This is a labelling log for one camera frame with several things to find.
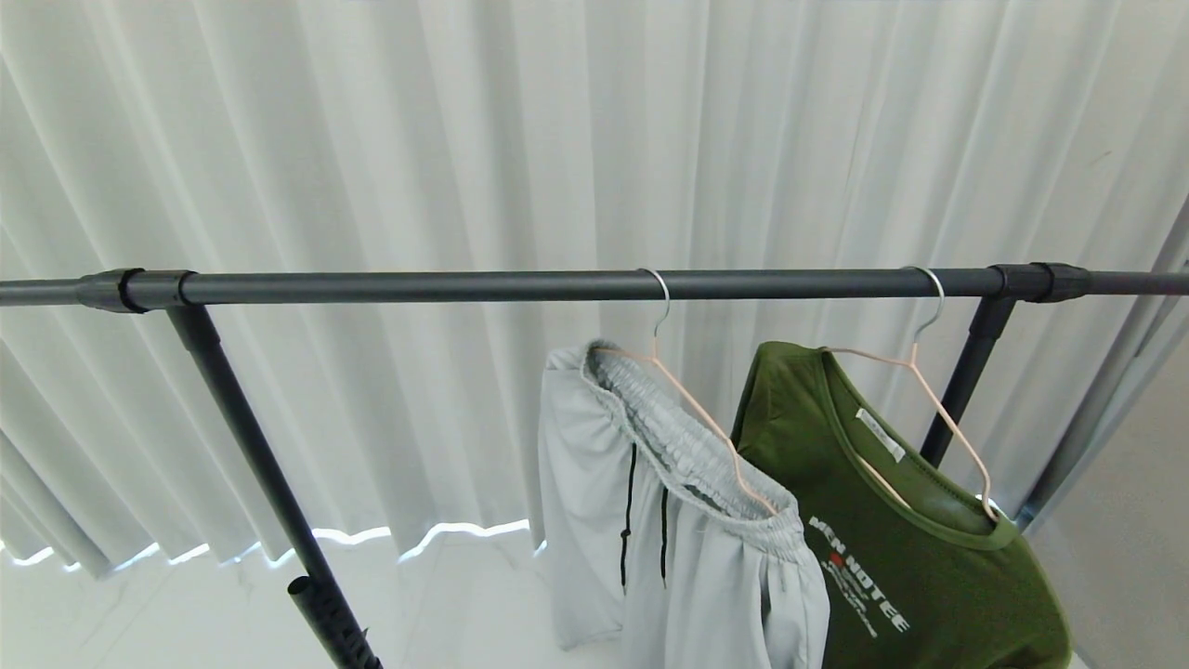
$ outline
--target black drawstring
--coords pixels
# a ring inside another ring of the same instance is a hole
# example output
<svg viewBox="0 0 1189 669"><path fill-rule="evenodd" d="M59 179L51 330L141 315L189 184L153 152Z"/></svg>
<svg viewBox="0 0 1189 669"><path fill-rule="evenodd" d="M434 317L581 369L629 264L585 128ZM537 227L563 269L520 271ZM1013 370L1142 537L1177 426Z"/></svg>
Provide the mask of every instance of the black drawstring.
<svg viewBox="0 0 1189 669"><path fill-rule="evenodd" d="M665 558L668 554L668 488L661 493L661 586L668 587L665 580Z"/></svg>
<svg viewBox="0 0 1189 669"><path fill-rule="evenodd" d="M623 549L619 553L619 585L628 592L628 537L631 536L631 482L636 479L636 444L631 444L631 466L628 468L628 509L623 512Z"/></svg>

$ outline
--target shirt logo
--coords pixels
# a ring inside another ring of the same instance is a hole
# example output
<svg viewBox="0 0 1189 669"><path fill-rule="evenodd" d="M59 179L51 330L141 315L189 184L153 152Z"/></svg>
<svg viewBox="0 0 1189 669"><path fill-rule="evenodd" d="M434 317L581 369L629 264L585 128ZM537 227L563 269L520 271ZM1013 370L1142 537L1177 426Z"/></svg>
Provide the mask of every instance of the shirt logo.
<svg viewBox="0 0 1189 669"><path fill-rule="evenodd" d="M838 539L833 529L816 516L810 518L810 528L822 532L822 536L825 537L832 549L830 558L822 561L822 572L833 579L842 595L850 604L851 608L855 610L855 613L858 614L860 620L863 621L863 626L867 627L872 638L874 639L880 636L875 630L875 625L872 624L872 610L879 610L898 632L907 632L911 627L908 621L888 601L883 591L867 575L867 572L858 564L855 556L847 554L847 544Z"/></svg>

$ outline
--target silver metal hook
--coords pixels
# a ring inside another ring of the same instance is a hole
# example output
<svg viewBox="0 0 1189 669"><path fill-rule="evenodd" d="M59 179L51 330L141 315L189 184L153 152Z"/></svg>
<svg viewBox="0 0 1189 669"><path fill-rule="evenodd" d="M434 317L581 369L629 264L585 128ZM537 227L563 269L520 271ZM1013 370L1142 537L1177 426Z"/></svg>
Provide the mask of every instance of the silver metal hook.
<svg viewBox="0 0 1189 669"><path fill-rule="evenodd" d="M668 311L669 308L672 308L673 305L673 299L669 298L668 285L665 284L665 278L661 276L661 272L656 271L655 269L648 269L647 266L642 266L640 269L655 276L656 280L659 280L661 284L661 290L665 290L665 313L661 314L661 317L660 320L656 321L656 324L653 324L653 340L655 340L661 330L661 323L665 322L666 317L668 317Z"/></svg>
<svg viewBox="0 0 1189 669"><path fill-rule="evenodd" d="M942 316L942 309L945 308L945 288L942 288L942 279L933 273L933 270L924 266L917 266L914 264L905 265L905 269L907 267L924 271L926 276L933 279L933 285L937 285L937 310L933 313L933 317L921 322L917 327L917 330L912 333L912 343L916 345L918 340L920 340L920 333L924 332L930 324L937 322L937 318Z"/></svg>

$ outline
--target olive green garment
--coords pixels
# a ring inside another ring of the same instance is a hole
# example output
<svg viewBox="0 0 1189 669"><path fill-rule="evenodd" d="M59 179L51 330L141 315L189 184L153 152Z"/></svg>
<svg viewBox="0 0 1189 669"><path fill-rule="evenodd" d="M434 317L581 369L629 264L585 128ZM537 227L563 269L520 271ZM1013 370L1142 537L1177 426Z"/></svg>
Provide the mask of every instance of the olive green garment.
<svg viewBox="0 0 1189 669"><path fill-rule="evenodd" d="M921 460L831 354L761 346L732 441L800 505L830 595L825 669L1069 664L1064 617L1017 528Z"/></svg>

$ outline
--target floor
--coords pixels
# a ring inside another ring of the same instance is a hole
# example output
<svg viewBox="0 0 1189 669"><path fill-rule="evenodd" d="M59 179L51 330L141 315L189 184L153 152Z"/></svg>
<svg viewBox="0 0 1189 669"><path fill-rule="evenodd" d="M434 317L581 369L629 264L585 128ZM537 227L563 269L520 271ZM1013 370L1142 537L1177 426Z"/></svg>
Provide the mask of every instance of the floor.
<svg viewBox="0 0 1189 669"><path fill-rule="evenodd" d="M389 669L617 665L610 644L555 648L527 531L442 534L400 561L386 538L323 548ZM272 566L257 551L222 566L208 555L175 566L152 556L96 582L55 558L20 567L5 556L0 668L325 669L285 594L300 574L295 560Z"/></svg>

